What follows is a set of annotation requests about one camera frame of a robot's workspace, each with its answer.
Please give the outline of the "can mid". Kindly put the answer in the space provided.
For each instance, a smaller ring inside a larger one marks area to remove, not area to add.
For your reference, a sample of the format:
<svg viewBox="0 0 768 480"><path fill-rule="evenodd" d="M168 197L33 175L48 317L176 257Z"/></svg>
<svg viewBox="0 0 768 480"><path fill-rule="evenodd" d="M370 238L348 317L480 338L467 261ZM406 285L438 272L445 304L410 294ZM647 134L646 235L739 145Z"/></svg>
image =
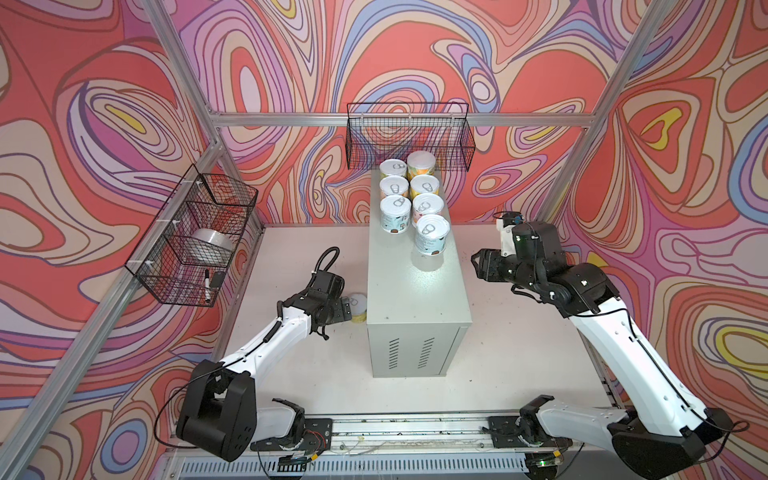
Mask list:
<svg viewBox="0 0 768 480"><path fill-rule="evenodd" d="M380 201L380 225L389 234L407 230L411 216L411 201L401 195L389 195Z"/></svg>

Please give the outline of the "red label can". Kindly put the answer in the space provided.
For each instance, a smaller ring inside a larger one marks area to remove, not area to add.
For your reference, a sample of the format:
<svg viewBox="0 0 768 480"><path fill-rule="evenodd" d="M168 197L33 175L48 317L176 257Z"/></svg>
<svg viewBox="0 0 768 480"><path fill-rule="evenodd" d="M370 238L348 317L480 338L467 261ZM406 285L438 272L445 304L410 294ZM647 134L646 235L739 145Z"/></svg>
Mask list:
<svg viewBox="0 0 768 480"><path fill-rule="evenodd" d="M440 214L444 207L444 200L434 193L421 193L411 201L412 219L417 222L422 216Z"/></svg>

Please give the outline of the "yellow label can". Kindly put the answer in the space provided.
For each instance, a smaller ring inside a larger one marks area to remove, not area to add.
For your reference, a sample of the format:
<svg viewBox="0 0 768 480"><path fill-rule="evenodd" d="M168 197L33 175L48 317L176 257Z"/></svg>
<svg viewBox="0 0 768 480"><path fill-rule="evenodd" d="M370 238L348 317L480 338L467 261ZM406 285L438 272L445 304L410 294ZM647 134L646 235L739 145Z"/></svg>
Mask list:
<svg viewBox="0 0 768 480"><path fill-rule="evenodd" d="M415 198L422 194L438 195L440 181L437 177L428 174L416 175L410 180L410 196Z"/></svg>

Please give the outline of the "can mid column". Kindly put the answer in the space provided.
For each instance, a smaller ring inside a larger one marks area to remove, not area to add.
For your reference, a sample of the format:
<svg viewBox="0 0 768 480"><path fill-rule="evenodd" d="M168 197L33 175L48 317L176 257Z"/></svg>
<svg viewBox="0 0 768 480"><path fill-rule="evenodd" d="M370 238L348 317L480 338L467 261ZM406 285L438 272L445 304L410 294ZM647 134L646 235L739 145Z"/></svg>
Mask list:
<svg viewBox="0 0 768 480"><path fill-rule="evenodd" d="M379 182L379 189L380 197L382 199L388 196L402 196L407 198L409 196L410 184L409 181L402 176L385 176Z"/></svg>

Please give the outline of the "orange label can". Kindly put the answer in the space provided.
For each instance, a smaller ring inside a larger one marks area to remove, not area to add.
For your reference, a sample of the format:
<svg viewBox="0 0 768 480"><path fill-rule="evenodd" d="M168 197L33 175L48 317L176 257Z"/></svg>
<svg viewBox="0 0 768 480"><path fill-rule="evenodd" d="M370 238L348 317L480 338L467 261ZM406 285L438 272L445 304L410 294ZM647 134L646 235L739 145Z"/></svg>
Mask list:
<svg viewBox="0 0 768 480"><path fill-rule="evenodd" d="M436 156L426 150L417 150L410 153L406 159L409 180L419 175L433 175L436 169Z"/></svg>

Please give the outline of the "green label can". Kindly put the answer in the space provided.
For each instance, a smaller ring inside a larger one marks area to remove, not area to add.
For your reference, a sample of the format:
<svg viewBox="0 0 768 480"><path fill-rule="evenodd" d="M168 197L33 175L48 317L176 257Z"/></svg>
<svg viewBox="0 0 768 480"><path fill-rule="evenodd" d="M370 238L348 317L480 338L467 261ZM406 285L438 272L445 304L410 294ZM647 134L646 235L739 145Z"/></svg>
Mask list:
<svg viewBox="0 0 768 480"><path fill-rule="evenodd" d="M407 175L407 164L404 161L396 158L386 159L379 165L379 172L380 172L381 178L387 178L387 177L405 178Z"/></svg>

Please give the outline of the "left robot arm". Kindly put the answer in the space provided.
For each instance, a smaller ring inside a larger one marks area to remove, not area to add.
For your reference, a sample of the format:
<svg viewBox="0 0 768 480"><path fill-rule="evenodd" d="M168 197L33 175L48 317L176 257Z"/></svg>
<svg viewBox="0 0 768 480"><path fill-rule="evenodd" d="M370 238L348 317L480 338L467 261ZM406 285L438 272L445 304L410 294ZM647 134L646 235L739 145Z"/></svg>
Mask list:
<svg viewBox="0 0 768 480"><path fill-rule="evenodd" d="M327 324L351 319L344 287L341 276L315 271L303 290L277 303L276 318L243 347L219 362L200 362L186 387L176 437L228 462L255 442L301 445L304 408L279 398L258 406L257 382L308 336L327 339Z"/></svg>

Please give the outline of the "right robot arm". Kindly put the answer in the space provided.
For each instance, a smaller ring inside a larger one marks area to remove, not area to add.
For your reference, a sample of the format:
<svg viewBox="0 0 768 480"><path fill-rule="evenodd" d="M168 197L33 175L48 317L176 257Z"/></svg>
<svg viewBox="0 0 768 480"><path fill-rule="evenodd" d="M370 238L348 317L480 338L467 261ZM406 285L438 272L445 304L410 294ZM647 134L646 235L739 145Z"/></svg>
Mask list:
<svg viewBox="0 0 768 480"><path fill-rule="evenodd" d="M604 270L569 264L557 228L517 212L496 219L501 246L472 258L476 276L555 307L597 351L630 398L629 408L578 407L542 394L494 431L531 446L568 438L612 452L644 479L664 479L709 461L736 424L708 407L676 376L633 320Z"/></svg>

